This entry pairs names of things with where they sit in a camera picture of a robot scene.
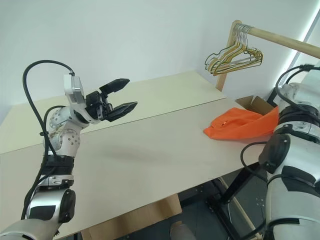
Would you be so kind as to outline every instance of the white wall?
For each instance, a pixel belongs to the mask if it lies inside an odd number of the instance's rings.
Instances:
[[[214,83],[204,61],[225,47],[233,20],[299,39],[316,8],[317,0],[2,0],[0,122],[10,105],[26,102],[21,78],[34,61],[68,64],[88,91],[115,78],[194,69]],[[266,95],[290,54],[261,39],[249,42],[262,50],[264,63],[228,75],[224,92],[233,98]],[[65,73],[54,65],[32,69],[32,97],[63,95]]]
[[[318,20],[307,43],[320,47],[320,21]],[[319,59],[313,56],[309,56],[304,53],[300,53],[298,59],[296,60],[294,66],[299,66],[301,64],[313,64],[317,65]],[[295,77],[292,78],[291,82],[301,83],[304,77],[307,75],[307,72],[301,72]]]

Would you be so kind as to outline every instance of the silver robot arm segment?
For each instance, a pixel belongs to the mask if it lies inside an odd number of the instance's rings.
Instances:
[[[61,224],[73,218],[76,194],[70,187],[74,183],[72,171],[81,142],[80,132],[90,123],[112,122],[135,108],[137,102],[124,103],[115,108],[107,102],[108,94],[121,90],[128,82],[128,79],[116,79],[100,87],[101,92],[94,91],[85,98],[80,78],[64,76],[64,91],[69,106],[55,111],[48,127],[48,137],[56,157],[52,151],[48,152],[41,173],[44,179],[32,193],[26,219],[2,231],[1,240],[51,240],[59,233]]]

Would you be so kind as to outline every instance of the black metal frame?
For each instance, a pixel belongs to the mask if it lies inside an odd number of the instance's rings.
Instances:
[[[251,164],[249,166],[253,171],[257,172],[260,169],[260,165],[258,162]],[[224,186],[220,183],[220,181],[214,179],[209,183],[204,183],[201,185],[202,188],[205,188],[205,191],[200,192],[197,195],[189,197],[180,201],[181,207],[185,207],[187,205],[193,204],[199,201],[206,201],[209,209],[213,211],[223,228],[229,235],[231,240],[239,240],[241,237],[236,230],[236,228],[231,223],[229,216],[227,215],[225,209],[225,205],[228,204],[232,198],[247,184],[247,182],[253,177],[253,174],[243,168],[239,174],[235,177],[231,185],[228,189],[225,189]],[[218,189],[220,194],[213,194],[213,190],[208,191],[208,184],[211,188]]]

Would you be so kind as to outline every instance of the clothes rack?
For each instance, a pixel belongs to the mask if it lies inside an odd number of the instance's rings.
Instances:
[[[240,20],[235,20],[232,23],[229,38],[227,41],[227,47],[231,46],[235,41],[233,31],[236,24],[242,24],[242,22]],[[273,32],[265,31],[256,27],[252,27],[247,34],[288,47],[290,49],[297,50],[298,52],[320,59],[320,47],[317,47],[302,41],[298,41],[286,36],[282,36]],[[222,91],[226,78],[227,78],[226,73],[218,76],[215,87],[219,91]]]

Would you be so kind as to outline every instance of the orange cloth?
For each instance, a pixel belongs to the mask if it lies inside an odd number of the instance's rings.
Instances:
[[[233,107],[214,119],[203,132],[211,139],[249,139],[272,134],[278,120],[278,107],[266,115]]]

